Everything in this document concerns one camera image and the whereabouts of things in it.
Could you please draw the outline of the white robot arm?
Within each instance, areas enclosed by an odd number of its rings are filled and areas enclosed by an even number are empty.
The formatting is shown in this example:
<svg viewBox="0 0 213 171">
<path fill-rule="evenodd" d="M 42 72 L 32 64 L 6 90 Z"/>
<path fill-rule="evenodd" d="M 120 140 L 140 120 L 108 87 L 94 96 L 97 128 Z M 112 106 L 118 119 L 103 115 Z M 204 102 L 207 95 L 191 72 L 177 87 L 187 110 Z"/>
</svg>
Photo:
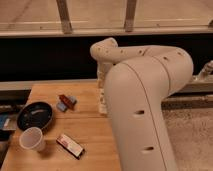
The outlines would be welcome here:
<svg viewBox="0 0 213 171">
<path fill-rule="evenodd" d="M 190 55 L 171 46 L 120 47 L 113 38 L 90 53 L 112 65 L 103 89 L 122 171 L 178 171 L 161 103 L 192 78 Z"/>
</svg>

